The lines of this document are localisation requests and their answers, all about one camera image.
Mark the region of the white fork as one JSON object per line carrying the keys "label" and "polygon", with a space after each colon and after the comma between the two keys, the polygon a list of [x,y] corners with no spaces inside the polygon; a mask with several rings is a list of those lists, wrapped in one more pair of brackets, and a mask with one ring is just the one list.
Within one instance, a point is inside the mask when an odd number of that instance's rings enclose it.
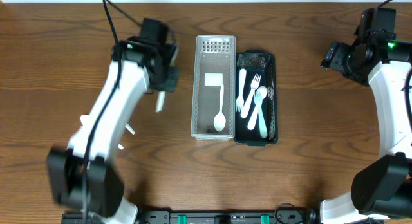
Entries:
{"label": "white fork", "polygon": [[246,99],[246,102],[244,103],[243,109],[241,110],[241,114],[240,114],[241,118],[246,118],[248,116],[250,106],[252,103],[252,98],[254,96],[255,90],[257,90],[259,87],[260,80],[261,80],[261,75],[258,73],[255,74],[250,84],[250,93],[248,94],[248,97]]}
{"label": "white fork", "polygon": [[243,89],[245,85],[247,71],[245,68],[239,70],[239,87],[238,96],[236,98],[236,112],[241,112],[244,106]]}

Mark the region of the pale green fork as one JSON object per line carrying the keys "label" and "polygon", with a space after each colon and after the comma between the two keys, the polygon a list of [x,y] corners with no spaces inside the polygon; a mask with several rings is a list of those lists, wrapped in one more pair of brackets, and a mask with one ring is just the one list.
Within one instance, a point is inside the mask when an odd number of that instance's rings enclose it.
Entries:
{"label": "pale green fork", "polygon": [[267,131],[267,126],[265,122],[265,118],[263,116],[263,110],[262,110],[262,103],[264,98],[267,96],[267,88],[265,86],[261,86],[257,89],[256,95],[260,98],[260,105],[258,106],[257,104],[255,105],[256,108],[258,108],[258,120],[259,120],[259,134],[261,138],[266,138],[268,136],[268,131]]}

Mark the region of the white spoon bowl down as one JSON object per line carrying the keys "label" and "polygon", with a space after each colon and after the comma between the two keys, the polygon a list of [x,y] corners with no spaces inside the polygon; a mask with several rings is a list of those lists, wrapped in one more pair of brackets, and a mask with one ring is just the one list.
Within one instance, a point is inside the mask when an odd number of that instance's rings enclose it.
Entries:
{"label": "white spoon bowl down", "polygon": [[225,128],[226,118],[223,114],[223,100],[224,100],[224,85],[220,86],[220,97],[219,97],[219,111],[214,117],[214,127],[217,132],[222,131]]}

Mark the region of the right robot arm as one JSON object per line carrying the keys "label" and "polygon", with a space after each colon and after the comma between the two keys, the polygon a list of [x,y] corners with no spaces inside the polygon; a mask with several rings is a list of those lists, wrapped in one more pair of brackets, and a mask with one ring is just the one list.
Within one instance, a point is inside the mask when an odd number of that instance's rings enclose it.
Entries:
{"label": "right robot arm", "polygon": [[379,123],[379,156],[351,190],[320,204],[321,223],[382,223],[411,217],[411,43],[398,41],[396,11],[363,11],[353,44],[333,42],[321,66],[368,86]]}

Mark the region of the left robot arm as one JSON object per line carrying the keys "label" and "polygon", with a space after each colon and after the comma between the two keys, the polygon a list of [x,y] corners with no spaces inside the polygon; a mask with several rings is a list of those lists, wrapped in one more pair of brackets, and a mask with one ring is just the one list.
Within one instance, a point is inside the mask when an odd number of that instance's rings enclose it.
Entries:
{"label": "left robot arm", "polygon": [[52,147],[46,163],[56,203],[82,210],[80,223],[134,223],[138,208],[124,198],[115,170],[118,145],[138,101],[149,89],[174,92],[178,53],[169,27],[145,18],[139,35],[117,42],[109,73],[85,124],[65,151]]}

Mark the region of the white spoon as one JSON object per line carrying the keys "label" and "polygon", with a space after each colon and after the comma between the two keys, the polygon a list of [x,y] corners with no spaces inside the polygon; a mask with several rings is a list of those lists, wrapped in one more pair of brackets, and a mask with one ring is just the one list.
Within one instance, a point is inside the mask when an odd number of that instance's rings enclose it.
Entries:
{"label": "white spoon", "polygon": [[261,108],[263,99],[266,97],[266,95],[267,95],[267,88],[265,86],[260,86],[254,93],[255,107],[247,124],[247,128],[249,130],[253,130],[256,126],[259,109]]}
{"label": "white spoon", "polygon": [[157,98],[157,101],[156,101],[156,112],[157,113],[161,112],[162,109],[163,109],[164,101],[165,101],[165,95],[166,95],[166,92],[164,92],[164,91],[160,91],[158,93],[158,98]]}
{"label": "white spoon", "polygon": [[89,115],[81,115],[80,116],[80,123],[84,126],[89,124]]}
{"label": "white spoon", "polygon": [[125,127],[132,135],[135,135],[134,129],[128,123],[126,123]]}

